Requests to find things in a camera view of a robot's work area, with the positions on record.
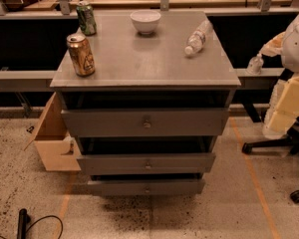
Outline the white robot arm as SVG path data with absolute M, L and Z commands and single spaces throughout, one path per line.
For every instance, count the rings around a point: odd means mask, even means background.
M 292 72 L 289 80 L 274 86 L 263 132 L 269 138 L 285 134 L 299 117 L 299 14 L 287 29 L 266 43 L 261 55 L 281 56 L 282 66 Z

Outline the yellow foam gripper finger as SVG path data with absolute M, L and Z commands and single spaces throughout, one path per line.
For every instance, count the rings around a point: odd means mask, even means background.
M 270 41 L 262 46 L 259 53 L 264 56 L 268 57 L 275 57 L 281 54 L 282 51 L 282 42 L 285 33 L 281 32 L 280 34 L 276 35 Z
M 275 85 L 267 112 L 267 132 L 286 133 L 299 117 L 299 74 Z

